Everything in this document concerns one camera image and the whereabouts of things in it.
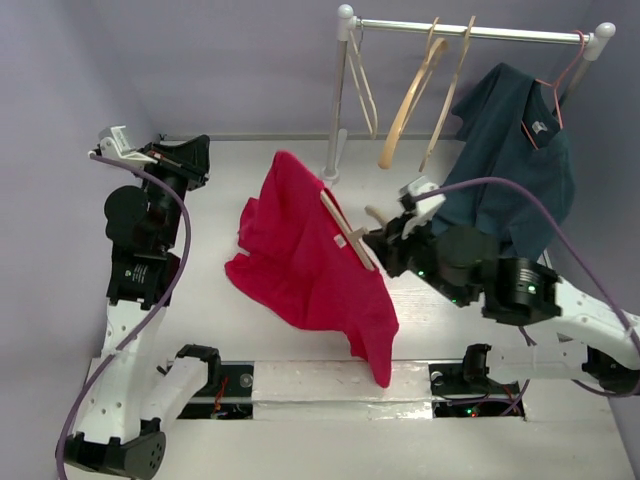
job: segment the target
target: rack pole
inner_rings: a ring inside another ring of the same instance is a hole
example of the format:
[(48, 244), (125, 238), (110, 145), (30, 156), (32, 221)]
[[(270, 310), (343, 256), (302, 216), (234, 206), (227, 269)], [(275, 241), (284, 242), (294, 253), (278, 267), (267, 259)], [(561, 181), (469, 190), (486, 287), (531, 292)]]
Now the rack pole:
[(576, 72), (573, 74), (569, 85), (567, 85), (567, 88), (565, 88), (560, 96), (560, 100), (558, 100), (561, 107), (564, 106), (567, 98), (578, 88), (578, 85), (582, 82), (591, 64), (598, 59), (604, 47), (615, 34), (616, 26), (613, 23), (605, 22), (598, 25), (595, 34), (590, 35), (591, 41), (585, 47), (582, 61), (578, 65), (578, 68), (576, 68)]
[[(429, 33), (432, 23), (393, 22), (388, 20), (370, 20), (358, 18), (356, 27), (365, 30), (387, 30), (411, 33)], [(466, 25), (437, 24), (433, 33), (436, 35), (453, 35), (462, 37), (467, 31)], [(580, 35), (577, 33), (538, 32), (534, 30), (513, 30), (510, 28), (472, 27), (472, 38), (493, 40), (511, 40), (534, 43), (559, 43), (565, 45), (580, 45)], [(591, 41), (590, 35), (585, 35), (585, 43)]]
[(355, 26), (353, 8), (350, 5), (341, 5), (338, 8), (338, 49), (336, 54), (336, 71), (333, 80), (333, 102), (331, 106), (331, 126), (329, 127), (329, 151), (327, 152), (327, 165), (320, 176), (330, 185), (336, 183), (340, 174), (338, 172), (338, 137), (340, 131), (340, 107), (342, 106), (342, 87), (344, 86), (344, 71), (347, 61), (347, 47), (349, 43), (349, 31)]

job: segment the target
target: white platform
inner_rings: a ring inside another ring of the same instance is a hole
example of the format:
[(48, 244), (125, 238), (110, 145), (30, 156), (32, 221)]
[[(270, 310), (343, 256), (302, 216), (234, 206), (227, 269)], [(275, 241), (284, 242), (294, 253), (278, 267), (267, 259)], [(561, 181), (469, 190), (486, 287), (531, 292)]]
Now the white platform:
[[(375, 228), (363, 211), (368, 203), (389, 214), (400, 211), (397, 190), (418, 175), (426, 145), (401, 142), (394, 167), (381, 171), (376, 166), (381, 142), (347, 142), (334, 193), (353, 225)], [(319, 172), (326, 142), (212, 144), (211, 180), (187, 197), (194, 223), (192, 256), (160, 327), (159, 363), (186, 343), (215, 346), (226, 361), (351, 359), (342, 334), (296, 330), (225, 277), (224, 262), (236, 252), (240, 212), (248, 197), (258, 195), (278, 149), (294, 152)], [(440, 142), (427, 173), (441, 182), (459, 149), (456, 142)], [(478, 306), (458, 309), (409, 274), (387, 279), (387, 284), (400, 322), (395, 360), (459, 359), (473, 343), (523, 343), (516, 329), (483, 319)], [(554, 341), (544, 325), (530, 333), (539, 342)], [(371, 389), (371, 376), (366, 368), (362, 372), (362, 380), (348, 387), (354, 397)], [(312, 387), (301, 388), (313, 395)], [(525, 397), (525, 410), (527, 421), (352, 421), (331, 415), (318, 421), (304, 409), (265, 417), (269, 420), (178, 421), (168, 434), (168, 456), (156, 478), (633, 478), (606, 400), (570, 382), (536, 381)], [(100, 478), (69, 470), (75, 480)]]

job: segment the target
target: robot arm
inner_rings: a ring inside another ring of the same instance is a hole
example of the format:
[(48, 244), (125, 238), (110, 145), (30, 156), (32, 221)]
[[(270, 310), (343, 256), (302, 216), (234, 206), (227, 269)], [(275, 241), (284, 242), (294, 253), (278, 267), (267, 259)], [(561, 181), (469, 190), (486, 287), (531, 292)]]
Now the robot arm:
[[(209, 178), (206, 135), (171, 147), (149, 143), (134, 150), (125, 127), (101, 133), (90, 155), (120, 160), (161, 180), (184, 200), (186, 192)], [(174, 247), (181, 209), (159, 185), (143, 180), (115, 190), (104, 206), (106, 235), (113, 242), (107, 288), (107, 327), (101, 357), (113, 357), (85, 397), (64, 461), (83, 470), (126, 478), (151, 479), (162, 463), (165, 434), (189, 399), (220, 381), (220, 356), (209, 347), (185, 346), (165, 377), (151, 385), (152, 349), (171, 298), (129, 343), (122, 342), (166, 295), (180, 258)]]
[[(444, 202), (438, 188), (421, 177), (400, 190), (404, 213), (363, 237), (391, 277), (409, 270), (458, 307), (484, 302), (482, 315), (526, 327), (545, 322), (570, 342), (499, 349), (472, 345), (465, 355), (465, 380), (482, 385), (522, 378), (568, 378), (597, 382), (613, 393), (631, 391), (640, 357), (615, 313), (553, 270), (523, 258), (500, 258), (497, 240), (474, 227), (431, 233), (429, 220)], [(639, 319), (627, 314), (639, 332)]]

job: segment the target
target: red t-shirt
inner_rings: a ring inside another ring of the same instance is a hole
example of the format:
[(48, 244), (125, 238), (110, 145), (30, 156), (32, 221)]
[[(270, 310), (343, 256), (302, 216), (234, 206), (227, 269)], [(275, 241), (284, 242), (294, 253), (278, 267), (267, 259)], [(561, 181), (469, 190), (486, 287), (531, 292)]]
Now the red t-shirt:
[[(324, 184), (289, 152), (276, 153), (260, 198), (240, 217), (231, 282), (291, 325), (344, 332), (351, 354), (391, 380), (398, 320), (382, 276), (367, 270), (320, 201)], [(334, 200), (329, 190), (325, 190)]]

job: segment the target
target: hanger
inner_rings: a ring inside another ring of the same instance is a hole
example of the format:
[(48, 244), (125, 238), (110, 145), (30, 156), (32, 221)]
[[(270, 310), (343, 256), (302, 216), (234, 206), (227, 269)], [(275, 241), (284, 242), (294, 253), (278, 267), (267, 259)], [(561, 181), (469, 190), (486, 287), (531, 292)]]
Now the hanger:
[(427, 147), (427, 151), (424, 154), (424, 158), (422, 159), (422, 163), (420, 164), (419, 172), (424, 170), (424, 167), (427, 165), (427, 161), (433, 150), (436, 148), (436, 142), (438, 141), (438, 137), (440, 137), (440, 133), (442, 132), (442, 127), (444, 126), (444, 121), (449, 114), (449, 110), (451, 109), (451, 102), (453, 101), (453, 94), (456, 92), (456, 86), (458, 85), (458, 78), (460, 77), (460, 70), (462, 70), (462, 64), (464, 63), (464, 59), (467, 56), (467, 52), (469, 51), (469, 46), (471, 45), (471, 28), (473, 24), (476, 22), (475, 15), (471, 17), (469, 20), (469, 26), (467, 27), (467, 31), (464, 34), (464, 45), (462, 47), (462, 54), (460, 55), (460, 60), (458, 60), (458, 67), (456, 68), (456, 73), (453, 75), (453, 80), (451, 80), (451, 85), (449, 85), (449, 91), (447, 92), (447, 97), (445, 98), (444, 105), (442, 106), (442, 111), (440, 112), (440, 118), (438, 119), (438, 123), (436, 124), (436, 128), (433, 131), (433, 135), (431, 136), (431, 140), (429, 140), (429, 146)]
[(364, 207), (364, 212), (378, 222), (382, 228), (389, 223), (389, 218), (378, 207), (367, 205)]
[[(560, 74), (560, 76), (553, 83), (547, 83), (544, 80), (540, 80), (539, 78), (536, 78), (536, 82), (538, 82), (538, 83), (540, 83), (540, 84), (542, 84), (542, 85), (544, 85), (546, 87), (553, 88), (553, 101), (555, 103), (556, 114), (558, 115), (558, 124), (560, 125), (560, 130), (562, 130), (564, 128), (564, 122), (562, 121), (562, 112), (560, 111), (560, 102), (558, 100), (558, 88), (560, 88), (560, 85), (564, 81), (564, 79), (567, 76), (567, 74), (569, 73), (569, 71), (571, 71), (571, 69), (575, 66), (575, 64), (578, 62), (578, 60), (580, 60), (580, 57), (582, 57), (582, 54), (584, 53), (584, 47), (585, 47), (585, 44), (584, 44), (584, 33), (582, 33), (580, 30), (573, 30), (572, 33), (577, 33), (578, 35), (580, 35), (580, 51), (573, 58), (573, 60), (571, 60), (571, 63), (569, 63), (567, 68), (565, 68), (563, 70), (563, 72)], [(529, 132), (529, 129), (525, 125), (524, 120), (521, 120), (520, 124), (522, 125), (524, 133), (529, 138), (529, 141), (531, 142), (533, 147), (536, 150), (538, 150), (538, 145), (536, 144), (536, 141), (533, 139), (533, 136), (531, 135), (531, 132)]]
[(362, 83), (367, 92), (367, 99), (369, 101), (369, 105), (371, 106), (371, 114), (373, 116), (373, 123), (369, 117), (369, 112), (367, 111), (367, 107), (365, 106), (364, 97), (362, 96), (362, 90), (360, 89), (360, 82), (358, 81), (358, 75), (356, 74), (356, 68), (353, 64), (353, 58), (351, 52), (347, 52), (347, 59), (349, 60), (349, 67), (351, 67), (351, 75), (353, 76), (353, 83), (356, 87), (356, 91), (358, 92), (358, 98), (360, 99), (360, 107), (362, 108), (362, 113), (364, 115), (364, 119), (367, 122), (367, 127), (369, 128), (369, 134), (371, 135), (371, 139), (375, 140), (378, 135), (378, 110), (376, 108), (376, 102), (373, 100), (373, 95), (371, 94), (371, 89), (369, 88), (369, 81), (367, 80), (367, 74), (364, 70), (364, 65), (362, 64), (362, 56), (360, 55), (360, 45), (362, 44), (364, 30), (360, 32), (360, 42), (356, 42), (356, 39), (353, 35), (353, 31), (349, 30), (349, 36), (351, 38), (351, 46), (355, 53), (356, 63), (358, 64), (358, 69), (360, 70), (360, 76), (362, 77)]
[[(387, 139), (384, 142), (384, 147), (382, 148), (382, 153), (380, 155), (380, 159), (378, 160), (378, 166), (382, 169), (386, 170), (388, 168), (391, 168), (393, 153), (396, 149), (396, 145), (398, 144), (398, 140), (400, 139), (400, 136), (402, 135), (402, 132), (407, 125), (409, 117), (413, 113), (413, 109), (420, 99), (422, 92), (424, 92), (425, 87), (429, 83), (433, 71), (438, 66), (440, 57), (449, 48), (449, 44), (443, 38), (436, 38), (435, 42), (433, 42), (433, 45), (431, 45), (433, 31), (437, 23), (438, 18), (433, 21), (433, 25), (431, 26), (431, 30), (429, 31), (426, 56), (422, 61), (422, 64), (420, 65), (420, 68), (418, 69), (413, 82), (411, 82), (409, 91), (407, 92), (404, 100), (402, 101), (402, 104), (400, 105), (400, 108), (398, 109), (396, 118), (391, 125), (389, 135), (387, 135)], [(418, 87), (420, 86), (420, 83), (423, 81), (423, 79), (424, 83), (418, 91)]]
[(329, 214), (335, 220), (336, 224), (340, 228), (340, 231), (342, 232), (342, 235), (344, 235), (344, 238), (347, 240), (349, 245), (351, 245), (353, 250), (356, 252), (356, 255), (358, 255), (358, 258), (362, 262), (362, 265), (364, 265), (364, 268), (366, 268), (369, 271), (374, 271), (375, 267), (373, 266), (373, 262), (371, 261), (371, 258), (369, 258), (369, 255), (367, 255), (367, 252), (365, 251), (364, 247), (360, 244), (360, 239), (362, 238), (362, 236), (368, 233), (367, 229), (359, 228), (358, 230), (355, 230), (355, 231), (351, 230), (351, 227), (349, 226), (347, 219), (344, 218), (344, 215), (342, 215), (342, 212), (333, 202), (333, 200), (331, 199), (329, 194), (326, 192), (326, 190), (322, 190), (320, 192), (320, 201), (326, 207)]

